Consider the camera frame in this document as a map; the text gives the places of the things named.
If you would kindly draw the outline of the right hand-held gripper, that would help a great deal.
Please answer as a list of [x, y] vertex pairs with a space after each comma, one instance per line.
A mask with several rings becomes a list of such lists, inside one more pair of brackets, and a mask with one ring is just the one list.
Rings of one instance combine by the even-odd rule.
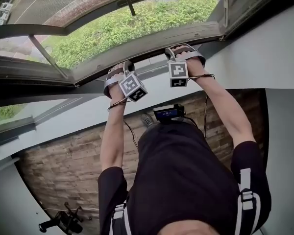
[[168, 59], [170, 87], [186, 87], [190, 79], [187, 60], [198, 58], [205, 67], [205, 58], [201, 53], [187, 43], [165, 48]]

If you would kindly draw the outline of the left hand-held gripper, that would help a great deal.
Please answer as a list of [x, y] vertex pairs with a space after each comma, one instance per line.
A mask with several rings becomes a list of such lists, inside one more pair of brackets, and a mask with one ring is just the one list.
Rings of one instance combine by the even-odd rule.
[[142, 97], [147, 95], [147, 90], [142, 81], [137, 77], [135, 67], [131, 61], [126, 60], [122, 66], [117, 69], [111, 68], [107, 74], [106, 81], [104, 82], [104, 95], [111, 98], [109, 93], [109, 86], [117, 82], [117, 79], [112, 78], [116, 73], [123, 72], [123, 78], [118, 81], [118, 84], [124, 94], [124, 97], [133, 102], [137, 102]]

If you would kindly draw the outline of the person's right hand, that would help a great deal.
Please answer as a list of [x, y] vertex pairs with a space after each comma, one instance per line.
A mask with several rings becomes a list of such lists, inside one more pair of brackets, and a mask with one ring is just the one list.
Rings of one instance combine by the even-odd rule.
[[187, 62], [187, 68], [188, 68], [188, 74], [189, 77], [197, 77], [200, 75], [208, 74], [208, 72], [203, 67], [201, 60], [198, 56], [191, 57], [189, 59], [186, 59], [189, 53], [192, 53], [192, 51], [180, 51], [180, 49], [187, 49], [190, 48], [186, 45], [180, 45], [176, 48], [172, 48], [172, 51], [175, 53], [176, 58], [182, 58], [185, 59]]

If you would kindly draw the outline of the person's left hand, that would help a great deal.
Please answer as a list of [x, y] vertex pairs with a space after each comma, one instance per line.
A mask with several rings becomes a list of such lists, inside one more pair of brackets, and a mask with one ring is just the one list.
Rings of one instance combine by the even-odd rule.
[[116, 83], [111, 84], [109, 86], [109, 93], [110, 93], [112, 101], [114, 102], [124, 99], [124, 94], [118, 84], [118, 81], [123, 78], [123, 75], [124, 75], [123, 72], [119, 72], [112, 76], [112, 78], [117, 79]]

